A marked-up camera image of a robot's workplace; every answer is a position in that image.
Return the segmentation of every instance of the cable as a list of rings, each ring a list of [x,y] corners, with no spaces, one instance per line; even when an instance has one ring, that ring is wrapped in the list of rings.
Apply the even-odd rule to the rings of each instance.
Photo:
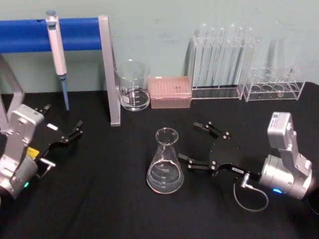
[[[263,195],[265,196],[265,198],[266,198],[266,204],[265,204],[265,206],[263,206],[263,207],[260,208],[260,209],[250,209],[250,208],[246,208],[245,206],[243,206],[243,205],[239,202],[239,200],[237,199],[237,196],[236,196],[236,180],[235,180],[235,181],[234,181],[234,184],[233,184],[233,192],[234,192],[234,197],[235,197],[235,200],[236,200],[237,204],[238,204],[241,208],[243,208],[243,209],[245,209],[245,210],[247,210],[247,211],[249,211],[249,212],[253,212],[253,213],[258,213],[258,212],[261,212],[261,211],[265,210],[265,209],[268,207],[268,204],[269,204],[269,199],[268,199],[267,194],[266,194],[265,192],[261,191],[260,189],[254,188],[254,187],[252,187],[252,186],[249,187],[249,189],[254,190],[254,191],[257,191],[257,192],[259,192],[259,193],[261,193],[261,194],[263,194]]]

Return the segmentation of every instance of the black table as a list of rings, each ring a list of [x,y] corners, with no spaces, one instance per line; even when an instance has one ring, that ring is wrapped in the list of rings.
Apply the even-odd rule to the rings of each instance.
[[[20,194],[1,225],[1,239],[319,238],[319,218],[306,202],[269,190],[265,211],[242,210],[232,194],[234,175],[227,172],[210,177],[188,173],[183,165],[184,184],[171,195],[156,194],[146,184],[157,129],[175,128],[176,150],[197,160],[207,160],[212,139],[193,130],[195,121],[210,120],[231,132],[248,155],[276,154],[267,137],[273,111],[292,113],[299,150],[317,173],[319,86],[307,83],[299,101],[197,100],[190,109],[122,109],[121,127],[110,127],[104,92],[69,97],[69,114],[61,93],[25,98],[34,108],[51,103],[46,118],[65,131],[83,120],[84,134],[76,147],[51,153],[57,167],[42,180],[32,180]],[[247,205],[264,203],[258,194],[244,194]]]

